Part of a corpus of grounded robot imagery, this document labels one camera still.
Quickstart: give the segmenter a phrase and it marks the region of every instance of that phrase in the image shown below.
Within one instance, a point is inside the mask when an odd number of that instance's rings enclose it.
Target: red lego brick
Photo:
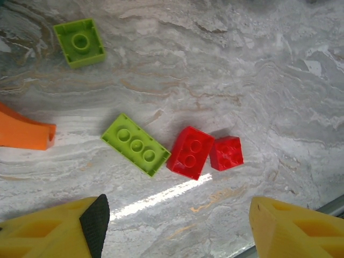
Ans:
[[[198,180],[214,140],[213,136],[191,126],[186,127],[173,146],[167,167],[175,173]]]
[[[227,136],[216,139],[209,155],[211,167],[218,171],[242,165],[240,138]]]

